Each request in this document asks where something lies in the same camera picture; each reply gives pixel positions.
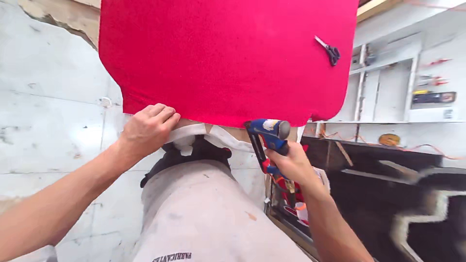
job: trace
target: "forearm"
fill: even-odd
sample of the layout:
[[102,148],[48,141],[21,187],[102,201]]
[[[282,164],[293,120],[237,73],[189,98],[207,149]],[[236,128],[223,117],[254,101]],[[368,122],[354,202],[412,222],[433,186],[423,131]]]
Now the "forearm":
[[373,262],[329,193],[311,194],[304,189],[303,195],[309,229],[323,262]]
[[118,143],[0,216],[0,261],[56,245],[84,210],[137,159]]

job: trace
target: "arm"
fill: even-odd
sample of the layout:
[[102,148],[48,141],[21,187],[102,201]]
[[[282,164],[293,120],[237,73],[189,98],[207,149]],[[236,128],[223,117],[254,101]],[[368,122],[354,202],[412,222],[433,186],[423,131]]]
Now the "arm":
[[56,245],[94,199],[167,141],[179,118],[173,108],[163,104],[146,107],[95,159],[2,214],[0,261]]
[[315,173],[299,143],[288,142],[287,156],[266,150],[267,156],[302,190],[309,229],[324,262],[374,262],[364,245],[338,211],[333,198]]

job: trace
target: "scissor blade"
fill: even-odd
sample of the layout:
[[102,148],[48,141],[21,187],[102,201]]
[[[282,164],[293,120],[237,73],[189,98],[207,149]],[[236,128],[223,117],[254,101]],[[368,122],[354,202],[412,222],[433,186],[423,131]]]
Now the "scissor blade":
[[314,38],[325,48],[327,48],[327,44],[324,43],[317,35],[314,36]]

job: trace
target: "label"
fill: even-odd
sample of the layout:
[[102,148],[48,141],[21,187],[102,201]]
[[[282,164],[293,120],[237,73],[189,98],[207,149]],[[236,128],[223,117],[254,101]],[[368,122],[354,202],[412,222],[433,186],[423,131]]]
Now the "label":
[[274,130],[274,126],[275,126],[275,124],[276,124],[278,121],[279,121],[279,120],[276,120],[276,119],[267,119],[267,120],[264,121],[264,123],[262,124],[262,127],[263,127],[265,130],[273,131],[273,130]]

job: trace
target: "left hand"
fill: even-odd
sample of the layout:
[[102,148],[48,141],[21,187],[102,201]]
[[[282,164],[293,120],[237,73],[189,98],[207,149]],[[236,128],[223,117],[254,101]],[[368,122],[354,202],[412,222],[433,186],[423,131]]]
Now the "left hand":
[[161,103],[148,105],[124,125],[118,139],[120,150],[126,156],[143,159],[165,144],[179,119],[180,114],[173,107]]

